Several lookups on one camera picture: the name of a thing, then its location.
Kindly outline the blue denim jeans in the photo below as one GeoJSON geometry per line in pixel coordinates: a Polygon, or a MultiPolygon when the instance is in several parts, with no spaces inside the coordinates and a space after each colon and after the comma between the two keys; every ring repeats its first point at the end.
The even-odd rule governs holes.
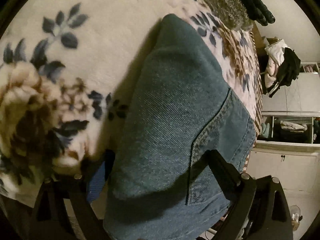
{"type": "Polygon", "coordinates": [[[176,15],[159,26],[108,181],[106,239],[195,239],[229,201],[209,168],[217,150],[240,170],[255,141],[254,76],[238,75],[176,15]]]}

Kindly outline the white wardrobe with shelves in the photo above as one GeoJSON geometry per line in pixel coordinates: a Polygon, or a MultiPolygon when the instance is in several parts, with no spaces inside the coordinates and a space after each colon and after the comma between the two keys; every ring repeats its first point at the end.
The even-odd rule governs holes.
{"type": "Polygon", "coordinates": [[[302,62],[298,78],[262,102],[262,131],[247,172],[277,177],[291,194],[319,194],[319,63],[302,62]]]}

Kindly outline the chair piled with clothes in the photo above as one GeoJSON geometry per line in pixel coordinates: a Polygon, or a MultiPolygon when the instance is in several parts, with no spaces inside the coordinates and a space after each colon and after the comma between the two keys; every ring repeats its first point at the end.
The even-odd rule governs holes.
{"type": "Polygon", "coordinates": [[[272,98],[281,87],[291,86],[300,74],[300,58],[283,39],[263,37],[258,56],[263,93],[272,98]]]}

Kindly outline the floral fleece bed blanket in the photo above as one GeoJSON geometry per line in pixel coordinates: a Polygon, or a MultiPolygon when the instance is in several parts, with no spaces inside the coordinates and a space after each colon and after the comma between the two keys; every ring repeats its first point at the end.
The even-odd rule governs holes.
{"type": "Polygon", "coordinates": [[[43,180],[80,173],[119,137],[162,18],[175,14],[236,74],[261,79],[252,29],[227,28],[203,0],[28,0],[1,37],[1,195],[33,206],[43,180]]]}

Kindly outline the dark green folded blanket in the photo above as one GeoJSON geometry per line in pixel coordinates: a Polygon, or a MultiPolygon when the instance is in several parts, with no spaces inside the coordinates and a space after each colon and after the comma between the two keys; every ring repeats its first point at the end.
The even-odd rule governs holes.
{"type": "Polygon", "coordinates": [[[233,30],[250,30],[256,21],[262,26],[276,19],[262,0],[203,0],[223,24],[233,30]]]}

